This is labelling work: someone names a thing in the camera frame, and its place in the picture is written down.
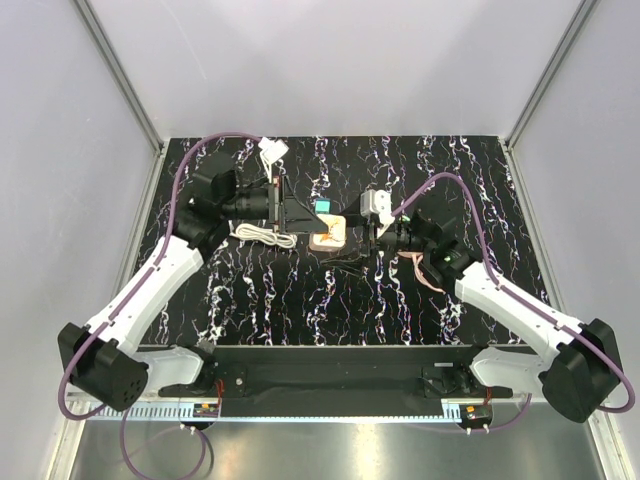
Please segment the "blue plug adapter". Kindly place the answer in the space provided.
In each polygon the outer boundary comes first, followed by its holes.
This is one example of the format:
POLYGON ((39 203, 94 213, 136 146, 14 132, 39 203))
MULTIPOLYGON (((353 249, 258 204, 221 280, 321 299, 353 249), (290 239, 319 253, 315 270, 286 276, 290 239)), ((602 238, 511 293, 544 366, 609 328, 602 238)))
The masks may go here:
POLYGON ((317 214, 329 214, 331 212, 331 201, 325 198, 318 198, 314 204, 317 214))

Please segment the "black marbled table mat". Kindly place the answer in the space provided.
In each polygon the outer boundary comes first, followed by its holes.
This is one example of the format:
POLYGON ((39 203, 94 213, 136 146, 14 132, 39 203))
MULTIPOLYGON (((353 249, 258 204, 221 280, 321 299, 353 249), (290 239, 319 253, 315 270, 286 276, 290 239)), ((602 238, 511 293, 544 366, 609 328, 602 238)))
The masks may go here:
MULTIPOLYGON (((496 136, 290 137, 275 167, 308 205, 333 211, 364 190, 394 203, 449 172, 421 201, 495 270, 539 299, 547 288, 502 141, 496 136)), ((225 241, 164 306, 147 344, 337 346, 515 344, 518 336, 480 310, 419 284, 412 263, 382 253, 363 275, 322 266, 306 237, 293 250, 225 241)))

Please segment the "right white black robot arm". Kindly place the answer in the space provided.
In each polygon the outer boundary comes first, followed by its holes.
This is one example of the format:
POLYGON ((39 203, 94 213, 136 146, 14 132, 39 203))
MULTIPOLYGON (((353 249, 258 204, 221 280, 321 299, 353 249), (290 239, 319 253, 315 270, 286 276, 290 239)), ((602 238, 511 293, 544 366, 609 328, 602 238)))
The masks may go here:
POLYGON ((447 394, 472 397, 496 387, 539 394, 564 418, 584 423, 628 383, 607 323, 585 323, 529 295, 460 241, 450 222, 438 223, 421 210, 403 219, 381 190, 366 191, 339 215, 347 228, 362 228, 363 240, 355 258, 333 260, 336 268, 358 272, 382 251, 407 256, 423 285, 484 312, 531 348, 529 354, 473 348, 454 371, 455 385, 446 384, 447 394))

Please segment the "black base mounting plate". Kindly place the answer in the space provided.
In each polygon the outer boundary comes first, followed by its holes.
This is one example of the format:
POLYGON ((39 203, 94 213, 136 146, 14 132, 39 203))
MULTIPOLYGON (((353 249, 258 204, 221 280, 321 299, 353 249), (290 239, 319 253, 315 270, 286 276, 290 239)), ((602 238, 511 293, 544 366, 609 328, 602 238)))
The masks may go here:
POLYGON ((192 385, 163 397, 222 397, 226 419, 418 417, 444 399, 505 399, 470 372, 477 346, 222 346, 207 354, 192 385))

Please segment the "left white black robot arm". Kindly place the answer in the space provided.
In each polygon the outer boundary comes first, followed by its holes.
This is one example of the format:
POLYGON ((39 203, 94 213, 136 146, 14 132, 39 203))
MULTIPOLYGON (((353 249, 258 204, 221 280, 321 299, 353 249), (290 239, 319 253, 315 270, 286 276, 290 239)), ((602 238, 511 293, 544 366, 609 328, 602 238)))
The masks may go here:
POLYGON ((123 289, 83 326, 69 323, 57 341, 64 367, 58 406, 73 385, 122 412, 143 394, 182 385, 196 396, 215 386, 200 347, 140 351, 151 323, 181 286, 231 233, 233 220, 263 220, 276 234, 320 234, 328 227, 295 196, 286 176, 241 185, 232 157, 206 156, 191 173, 170 213, 166 234, 123 289))

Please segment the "aluminium frame post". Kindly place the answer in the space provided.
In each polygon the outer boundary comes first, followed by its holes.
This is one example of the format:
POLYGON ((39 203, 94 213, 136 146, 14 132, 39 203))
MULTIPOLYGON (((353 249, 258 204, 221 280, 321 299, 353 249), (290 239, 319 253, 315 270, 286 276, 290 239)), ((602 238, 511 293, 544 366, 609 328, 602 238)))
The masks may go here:
POLYGON ((600 2, 581 0, 504 143, 513 150, 600 2))
POLYGON ((71 0, 71 4, 91 37, 147 143, 154 153, 158 155, 162 150, 164 140, 146 112, 91 2, 87 0, 71 0))

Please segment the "left aluminium frame post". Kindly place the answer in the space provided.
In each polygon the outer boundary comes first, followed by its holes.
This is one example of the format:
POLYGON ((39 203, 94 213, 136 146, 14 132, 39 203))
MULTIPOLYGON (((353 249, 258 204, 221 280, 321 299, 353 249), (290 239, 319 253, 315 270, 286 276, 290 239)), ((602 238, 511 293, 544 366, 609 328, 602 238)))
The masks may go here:
POLYGON ((91 2, 87 0, 71 0, 71 4, 91 37, 147 143, 154 153, 158 155, 162 150, 164 140, 146 112, 91 2))

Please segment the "right aluminium frame post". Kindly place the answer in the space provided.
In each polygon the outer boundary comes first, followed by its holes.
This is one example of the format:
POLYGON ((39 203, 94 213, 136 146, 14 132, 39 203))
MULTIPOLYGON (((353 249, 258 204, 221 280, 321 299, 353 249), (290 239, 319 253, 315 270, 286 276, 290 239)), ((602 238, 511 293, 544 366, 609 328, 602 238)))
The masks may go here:
POLYGON ((581 0, 504 143, 513 150, 600 2, 581 0))

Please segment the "beige cube adapter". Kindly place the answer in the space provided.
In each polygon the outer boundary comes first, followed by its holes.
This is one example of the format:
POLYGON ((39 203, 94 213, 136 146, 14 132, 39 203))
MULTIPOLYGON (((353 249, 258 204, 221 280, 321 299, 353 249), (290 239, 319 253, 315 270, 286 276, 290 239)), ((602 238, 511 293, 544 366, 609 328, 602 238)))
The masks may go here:
POLYGON ((309 248, 317 252, 337 252, 346 245, 346 218, 340 215, 319 214, 327 225, 326 233, 314 233, 310 236, 309 248))

